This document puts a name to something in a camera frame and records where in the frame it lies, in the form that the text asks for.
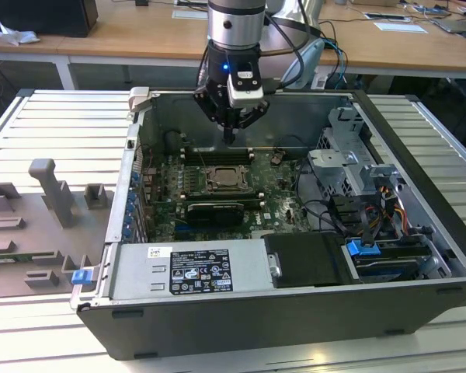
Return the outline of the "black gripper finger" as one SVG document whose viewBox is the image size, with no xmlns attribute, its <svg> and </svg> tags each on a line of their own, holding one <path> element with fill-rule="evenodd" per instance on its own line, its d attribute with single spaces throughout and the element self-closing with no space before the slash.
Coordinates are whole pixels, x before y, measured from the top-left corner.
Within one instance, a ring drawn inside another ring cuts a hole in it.
<svg viewBox="0 0 466 373">
<path fill-rule="evenodd" d="M 228 144 L 231 145 L 234 142 L 236 134 L 240 130 L 245 130 L 267 114 L 269 108 L 270 102 L 263 100 L 247 114 L 241 114 L 240 109 L 230 109 L 228 113 Z"/>
<path fill-rule="evenodd" d="M 223 133 L 224 143 L 229 145 L 230 106 L 227 88 L 224 85 L 201 86 L 194 91 L 193 98 L 207 118 L 219 126 Z"/>
</svg>

